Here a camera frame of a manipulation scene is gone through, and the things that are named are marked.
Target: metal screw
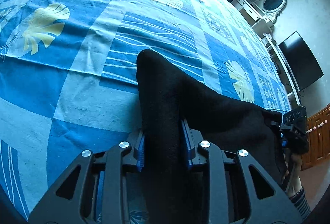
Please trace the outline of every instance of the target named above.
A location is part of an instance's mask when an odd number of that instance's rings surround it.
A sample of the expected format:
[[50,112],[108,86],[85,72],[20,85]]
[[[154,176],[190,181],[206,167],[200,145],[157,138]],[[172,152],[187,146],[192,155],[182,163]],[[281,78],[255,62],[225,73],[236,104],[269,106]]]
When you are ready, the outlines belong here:
[[127,141],[123,141],[123,142],[120,142],[119,143],[119,146],[121,147],[121,148],[128,148],[128,146],[129,146],[129,143],[127,142]]
[[246,157],[249,153],[245,149],[240,149],[238,154],[242,157]]
[[202,141],[200,144],[203,148],[209,148],[211,146],[210,142],[205,140]]
[[91,154],[92,154],[92,152],[91,152],[90,150],[88,150],[88,149],[84,150],[84,151],[81,153],[81,155],[82,155],[83,157],[89,157]]

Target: mirror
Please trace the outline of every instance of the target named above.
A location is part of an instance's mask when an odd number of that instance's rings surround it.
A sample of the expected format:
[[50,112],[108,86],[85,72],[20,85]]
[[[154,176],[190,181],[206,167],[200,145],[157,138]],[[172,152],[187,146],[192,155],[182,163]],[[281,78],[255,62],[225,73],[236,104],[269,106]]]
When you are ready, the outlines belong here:
[[257,0],[255,1],[255,4],[274,23],[277,15],[282,12],[282,9],[286,4],[286,0]]
[[276,10],[282,3],[283,0],[265,0],[264,9],[266,11]]

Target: person's arm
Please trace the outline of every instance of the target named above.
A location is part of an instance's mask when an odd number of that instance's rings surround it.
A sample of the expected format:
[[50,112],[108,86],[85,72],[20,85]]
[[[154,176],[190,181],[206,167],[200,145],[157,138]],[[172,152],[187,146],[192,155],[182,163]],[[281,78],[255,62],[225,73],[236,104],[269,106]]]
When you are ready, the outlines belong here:
[[291,200],[291,202],[294,204],[294,206],[298,209],[303,220],[305,220],[311,213],[311,210],[305,197],[306,192],[303,186],[301,185],[301,181],[299,177],[302,160],[301,160],[301,156],[297,154],[292,154],[291,159],[296,164],[296,168],[293,171],[292,180],[291,180],[291,184],[289,185],[287,195]]

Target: bedsheet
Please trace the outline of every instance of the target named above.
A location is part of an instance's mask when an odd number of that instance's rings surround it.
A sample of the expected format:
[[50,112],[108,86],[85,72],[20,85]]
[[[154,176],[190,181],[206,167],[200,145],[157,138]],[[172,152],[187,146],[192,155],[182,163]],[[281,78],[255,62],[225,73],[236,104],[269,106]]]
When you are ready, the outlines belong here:
[[[0,184],[25,218],[80,151],[141,126],[143,49],[219,94],[289,111],[268,52],[225,0],[0,0]],[[147,223],[134,176],[129,188],[131,223]]]

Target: television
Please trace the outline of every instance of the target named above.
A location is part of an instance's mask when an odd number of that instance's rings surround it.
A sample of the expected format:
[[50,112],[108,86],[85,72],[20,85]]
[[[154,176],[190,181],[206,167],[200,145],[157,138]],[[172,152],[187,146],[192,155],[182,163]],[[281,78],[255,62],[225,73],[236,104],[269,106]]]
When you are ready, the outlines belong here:
[[302,91],[324,75],[315,56],[297,31],[278,47],[293,73],[299,87],[297,90]]

